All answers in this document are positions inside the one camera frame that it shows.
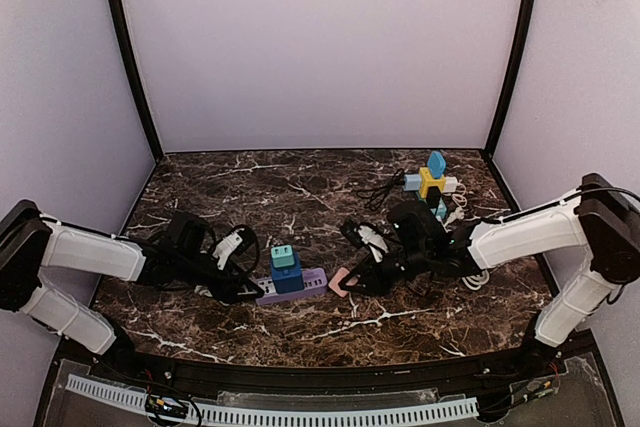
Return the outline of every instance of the light blue block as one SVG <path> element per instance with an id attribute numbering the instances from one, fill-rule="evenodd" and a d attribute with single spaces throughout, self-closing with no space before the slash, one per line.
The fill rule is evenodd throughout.
<path id="1" fill-rule="evenodd" d="M 427 167 L 429 167 L 429 172 L 434 179 L 439 179 L 444 174 L 444 169 L 447 168 L 447 161 L 444 160 L 442 154 L 438 151 L 431 152 L 429 156 L 429 160 L 427 162 Z"/>
<path id="2" fill-rule="evenodd" d="M 420 174 L 405 174 L 403 189 L 405 192 L 417 192 L 421 183 Z"/>
<path id="3" fill-rule="evenodd" d="M 293 255 L 293 247 L 290 245 L 278 245 L 271 249 L 271 260 L 276 269 L 285 269 L 296 263 Z"/>
<path id="4" fill-rule="evenodd" d="M 444 205 L 444 202 L 442 201 L 442 199 L 440 199 L 440 203 L 438 204 L 438 208 L 434 209 L 435 212 L 433 212 L 433 214 L 436 217 L 440 217 L 441 220 L 446 220 L 447 217 L 447 206 Z"/>

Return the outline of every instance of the brown marble surface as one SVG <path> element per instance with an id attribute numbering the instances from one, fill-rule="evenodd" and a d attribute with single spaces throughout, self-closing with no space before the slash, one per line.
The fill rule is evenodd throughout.
<path id="1" fill-rule="evenodd" d="M 467 188 L 465 220 L 508 212 L 480 155 L 442 151 Z M 156 170 L 128 233 L 146 237 L 161 229 L 175 209 L 196 213 L 225 234 L 236 224 L 258 233 L 268 275 L 268 250 L 291 244 L 303 268 L 327 276 L 352 268 L 355 250 L 338 226 L 347 217 L 388 230 L 387 210 L 415 194 L 400 188 L 383 208 L 362 208 L 353 191 L 384 182 L 402 167 L 417 171 L 429 150 L 322 150 L 214 152 L 168 155 Z M 447 206 L 455 207 L 450 197 Z M 519 345 L 531 316 L 550 300 L 533 258 L 492 272 L 479 292 L 459 280 L 427 275 L 400 283 L 391 295 L 324 296 L 258 307 L 224 306 L 193 292 L 104 279 L 94 308 L 116 319 L 141 352 L 252 366 L 327 367 L 404 364 L 475 355 Z"/>

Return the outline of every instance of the blue block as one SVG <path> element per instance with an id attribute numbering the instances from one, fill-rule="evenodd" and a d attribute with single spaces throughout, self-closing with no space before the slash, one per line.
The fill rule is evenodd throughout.
<path id="1" fill-rule="evenodd" d="M 444 174 L 444 169 L 447 168 L 447 162 L 442 157 L 440 152 L 434 151 L 431 152 L 429 156 L 429 160 L 427 162 L 427 167 L 429 167 L 429 172 L 431 172 L 431 176 L 434 179 L 439 179 Z"/>
<path id="2" fill-rule="evenodd" d="M 405 174 L 404 176 L 404 189 L 405 192 L 417 192 L 420 190 L 420 184 L 422 179 L 420 174 Z"/>
<path id="3" fill-rule="evenodd" d="M 296 292 L 304 289 L 302 269 L 300 268 L 300 257 L 298 257 L 297 252 L 293 253 L 293 257 L 294 264 L 286 268 L 277 268 L 273 265 L 273 259 L 270 261 L 271 279 L 273 280 L 276 292 L 279 294 L 288 294 L 289 292 Z"/>
<path id="4" fill-rule="evenodd" d="M 271 261 L 276 269 L 284 269 L 295 264 L 293 247 L 290 245 L 278 245 L 271 249 Z"/>

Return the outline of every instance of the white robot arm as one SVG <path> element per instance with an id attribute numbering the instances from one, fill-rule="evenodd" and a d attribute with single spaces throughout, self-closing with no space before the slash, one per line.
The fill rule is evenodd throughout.
<path id="1" fill-rule="evenodd" d="M 204 253 L 207 233 L 212 246 Z M 145 285 L 174 280 L 206 285 L 213 297 L 233 303 L 263 295 L 248 278 L 250 272 L 230 259 L 254 244 L 258 252 L 255 234 L 246 226 L 216 242 L 208 223 L 183 212 L 154 239 L 133 240 L 65 224 L 23 200 L 0 221 L 0 308 L 25 313 L 97 355 L 132 349 L 113 321 L 60 291 L 40 268 L 66 267 Z"/>
<path id="2" fill-rule="evenodd" d="M 413 279 L 423 272 L 468 278 L 486 275 L 519 257 L 582 247 L 582 266 L 530 329 L 531 341 L 542 350 L 555 352 L 614 290 L 640 277 L 640 214 L 621 191 L 590 174 L 578 189 L 552 202 L 504 218 L 484 219 L 451 233 L 424 203 L 404 202 L 388 215 L 402 247 L 381 261 L 367 256 L 339 286 L 365 295 L 385 295 L 397 280 Z M 353 226 L 357 225 L 348 220 L 342 228 L 356 246 Z"/>

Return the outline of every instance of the white wall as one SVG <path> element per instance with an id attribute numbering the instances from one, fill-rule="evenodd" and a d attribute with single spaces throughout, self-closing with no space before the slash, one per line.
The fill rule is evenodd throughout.
<path id="1" fill-rule="evenodd" d="M 124 0 L 167 151 L 484 145 L 520 0 Z"/>
<path id="2" fill-rule="evenodd" d="M 522 207 L 596 171 L 640 192 L 640 0 L 536 0 L 496 161 Z M 576 256 L 550 256 L 564 283 Z M 626 423 L 640 425 L 640 283 L 593 316 Z"/>
<path id="3" fill-rule="evenodd" d="M 153 160 L 107 0 L 0 0 L 0 217 L 21 198 L 121 227 Z M 88 301 L 95 277 L 55 275 Z M 32 424 L 57 337 L 0 312 L 0 426 Z"/>

